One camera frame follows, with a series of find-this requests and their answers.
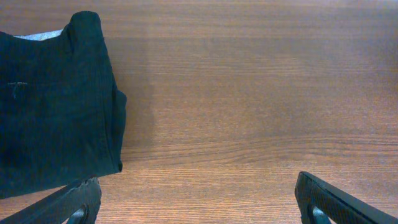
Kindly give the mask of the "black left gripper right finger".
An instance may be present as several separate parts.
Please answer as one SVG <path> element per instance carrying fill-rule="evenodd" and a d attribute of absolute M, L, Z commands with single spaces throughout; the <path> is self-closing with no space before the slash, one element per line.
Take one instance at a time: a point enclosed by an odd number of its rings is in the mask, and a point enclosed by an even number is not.
<path fill-rule="evenodd" d="M 301 221 L 304 224 L 397 223 L 396 217 L 370 206 L 305 171 L 298 174 L 295 198 Z"/>

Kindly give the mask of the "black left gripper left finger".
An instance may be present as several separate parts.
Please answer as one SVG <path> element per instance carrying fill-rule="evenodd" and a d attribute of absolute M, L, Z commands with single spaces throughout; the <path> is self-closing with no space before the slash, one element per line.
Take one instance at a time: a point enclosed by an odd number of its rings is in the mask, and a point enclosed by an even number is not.
<path fill-rule="evenodd" d="M 2 224 L 94 224 L 101 205 L 97 177 L 77 180 L 42 200 L 1 220 Z"/>

